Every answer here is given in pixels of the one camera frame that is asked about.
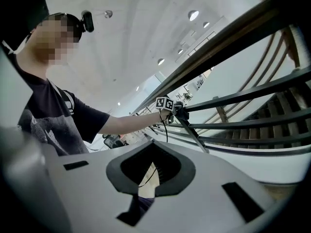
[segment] shirt sleeve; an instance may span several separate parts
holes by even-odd
[[[69,91],[66,92],[72,96],[74,101],[72,118],[82,139],[86,142],[92,143],[98,131],[107,122],[109,114],[87,106],[81,100],[76,98],[73,93]]]

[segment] person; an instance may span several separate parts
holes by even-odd
[[[60,156],[89,153],[83,141],[91,143],[98,133],[127,134],[160,121],[159,113],[111,116],[85,105],[73,93],[47,79],[47,69],[66,61],[76,47],[81,27],[81,22],[72,15],[50,15],[32,31],[18,54],[9,55],[17,72],[33,90],[18,128],[42,143],[53,145]],[[162,110],[162,118],[169,113]]]

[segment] ceiling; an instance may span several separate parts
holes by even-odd
[[[176,69],[177,51],[189,32],[196,31],[196,40],[208,29],[203,29],[203,22],[211,22],[209,27],[221,17],[232,22],[258,2],[46,0],[50,14],[66,12],[81,18],[81,12],[89,10],[95,27],[94,32],[83,34],[68,64],[50,68],[48,77],[86,104],[108,112],[156,72]],[[110,19],[104,17],[105,10],[113,11]],[[190,22],[191,10],[200,14]],[[159,58],[165,58],[161,66]]]

